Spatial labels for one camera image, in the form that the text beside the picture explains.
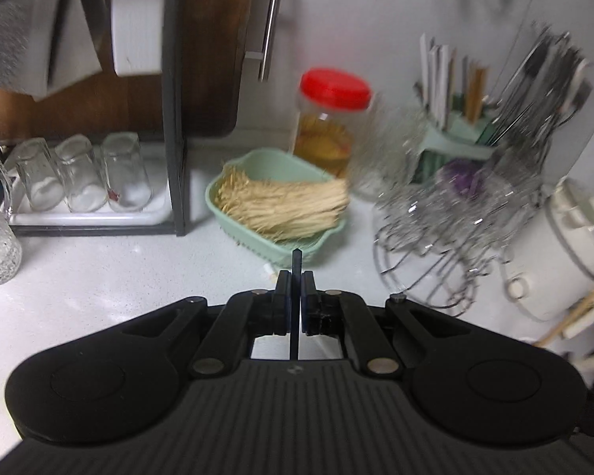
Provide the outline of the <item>clear textured glass cup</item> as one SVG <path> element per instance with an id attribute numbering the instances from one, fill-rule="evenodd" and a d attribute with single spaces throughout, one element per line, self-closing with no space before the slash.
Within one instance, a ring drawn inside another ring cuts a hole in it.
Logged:
<path id="1" fill-rule="evenodd" d="M 347 171 L 351 190 L 364 200 L 376 201 L 408 186 L 427 127 L 419 104 L 389 107 L 375 101 L 356 135 Z"/>

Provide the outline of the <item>white tray under glasses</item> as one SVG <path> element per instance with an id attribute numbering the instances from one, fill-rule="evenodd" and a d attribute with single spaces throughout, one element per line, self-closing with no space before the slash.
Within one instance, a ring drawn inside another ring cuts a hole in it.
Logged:
<path id="1" fill-rule="evenodd" d="M 152 226 L 168 221 L 172 215 L 165 160 L 165 146 L 159 142 L 141 145 L 152 198 L 140 211 L 115 212 L 105 204 L 94 212 L 71 212 L 64 201 L 49 211 L 37 212 L 30 207 L 24 186 L 15 168 L 10 174 L 15 176 L 12 183 L 12 215 L 9 223 L 16 226 Z"/>

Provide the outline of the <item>green plastic basket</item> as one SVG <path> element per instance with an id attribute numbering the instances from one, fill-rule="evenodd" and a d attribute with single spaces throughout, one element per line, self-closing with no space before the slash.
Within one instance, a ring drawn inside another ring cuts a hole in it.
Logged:
<path id="1" fill-rule="evenodd" d="M 343 179 L 274 148 L 224 163 L 205 198 L 223 232 L 281 267 L 291 265 L 296 249 L 312 260 L 341 232 L 350 204 Z"/>

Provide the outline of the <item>black chopstick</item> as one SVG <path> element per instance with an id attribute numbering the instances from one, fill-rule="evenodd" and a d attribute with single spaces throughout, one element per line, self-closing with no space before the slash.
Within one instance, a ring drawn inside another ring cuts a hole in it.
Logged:
<path id="1" fill-rule="evenodd" d="M 299 358 L 300 313 L 301 313 L 301 275 L 303 274 L 303 251 L 295 249 L 291 253 L 291 332 L 289 336 L 289 359 Z"/>

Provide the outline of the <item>white electric cooking pot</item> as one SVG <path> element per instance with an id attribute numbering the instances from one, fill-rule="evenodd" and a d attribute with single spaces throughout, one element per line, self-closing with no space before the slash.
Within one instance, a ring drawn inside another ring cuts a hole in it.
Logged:
<path id="1" fill-rule="evenodd" d="M 503 252 L 508 299 L 541 322 L 594 288 L 594 194 L 564 177 Z"/>

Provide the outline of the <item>black metal shelf rack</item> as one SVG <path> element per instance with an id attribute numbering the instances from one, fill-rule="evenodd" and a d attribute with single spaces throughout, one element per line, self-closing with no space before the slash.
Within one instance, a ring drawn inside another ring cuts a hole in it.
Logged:
<path id="1" fill-rule="evenodd" d="M 9 0 L 0 0 L 0 4 Z M 176 235 L 182 237 L 187 230 L 187 140 L 182 130 L 182 42 L 178 36 L 183 0 L 164 1 L 162 42 L 162 130 L 165 160 L 172 205 L 170 222 L 155 225 L 105 227 L 102 225 L 65 227 L 57 225 L 15 225 L 19 237 L 112 237 Z"/>

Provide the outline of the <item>hanging kitchen utensils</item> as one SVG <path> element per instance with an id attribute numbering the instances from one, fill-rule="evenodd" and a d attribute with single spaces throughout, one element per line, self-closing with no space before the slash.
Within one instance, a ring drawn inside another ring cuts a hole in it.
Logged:
<path id="1" fill-rule="evenodd" d="M 544 152 L 555 132 L 585 106 L 592 89 L 591 61 L 568 31 L 545 26 L 495 99 L 478 143 L 487 147 L 511 145 Z"/>

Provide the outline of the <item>upturned drinking glass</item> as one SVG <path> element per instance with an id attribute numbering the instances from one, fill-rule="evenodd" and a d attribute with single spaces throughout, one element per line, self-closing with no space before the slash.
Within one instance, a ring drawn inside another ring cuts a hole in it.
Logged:
<path id="1" fill-rule="evenodd" d="M 53 157 L 71 212 L 94 212 L 106 204 L 107 190 L 90 139 L 82 134 L 68 137 L 53 149 Z"/>
<path id="2" fill-rule="evenodd" d="M 109 134 L 101 144 L 109 205 L 115 212 L 136 212 L 152 198 L 145 162 L 135 132 Z"/>
<path id="3" fill-rule="evenodd" d="M 30 208 L 45 212 L 64 200 L 64 186 L 45 139 L 37 137 L 21 142 L 13 155 Z"/>

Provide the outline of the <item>wooden cutting board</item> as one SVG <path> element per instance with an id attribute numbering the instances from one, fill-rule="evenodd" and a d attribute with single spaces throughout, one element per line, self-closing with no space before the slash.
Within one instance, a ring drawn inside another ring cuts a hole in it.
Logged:
<path id="1" fill-rule="evenodd" d="M 235 127 L 251 5 L 252 0 L 185 0 L 178 29 L 185 134 L 221 136 Z M 160 76 L 114 74 L 110 36 L 104 36 L 98 58 L 101 73 L 40 101 L 0 89 L 0 142 L 161 131 Z"/>

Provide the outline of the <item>wooden chopstick on counter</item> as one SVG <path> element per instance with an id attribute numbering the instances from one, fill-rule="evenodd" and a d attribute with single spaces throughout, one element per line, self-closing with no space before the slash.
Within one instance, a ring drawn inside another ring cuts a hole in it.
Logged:
<path id="1" fill-rule="evenodd" d="M 594 307 L 594 289 L 588 293 L 578 304 L 567 312 L 564 319 L 560 321 L 556 326 L 552 327 L 545 336 L 534 342 L 534 346 L 538 348 L 544 348 L 550 342 L 554 341 L 564 330 L 569 327 L 572 323 L 576 322 L 583 315 L 587 314 Z"/>

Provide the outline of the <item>purple glass lid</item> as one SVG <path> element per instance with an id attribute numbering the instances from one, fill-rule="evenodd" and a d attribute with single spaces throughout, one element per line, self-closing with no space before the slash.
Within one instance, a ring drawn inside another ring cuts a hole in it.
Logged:
<path id="1" fill-rule="evenodd" d="M 459 198 L 473 201 L 485 191 L 484 164 L 481 161 L 454 159 L 437 172 L 437 180 Z"/>

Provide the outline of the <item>green chopstick holder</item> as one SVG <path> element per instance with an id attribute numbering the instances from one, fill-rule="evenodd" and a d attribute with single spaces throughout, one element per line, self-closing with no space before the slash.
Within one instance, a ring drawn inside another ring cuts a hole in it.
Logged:
<path id="1" fill-rule="evenodd" d="M 495 147 L 476 142 L 482 135 L 478 127 L 473 127 L 460 113 L 449 116 L 447 132 L 438 128 L 424 109 L 412 109 L 412 124 L 417 136 L 415 148 L 415 168 L 411 183 L 428 181 L 443 165 L 452 160 L 485 162 L 491 158 Z"/>

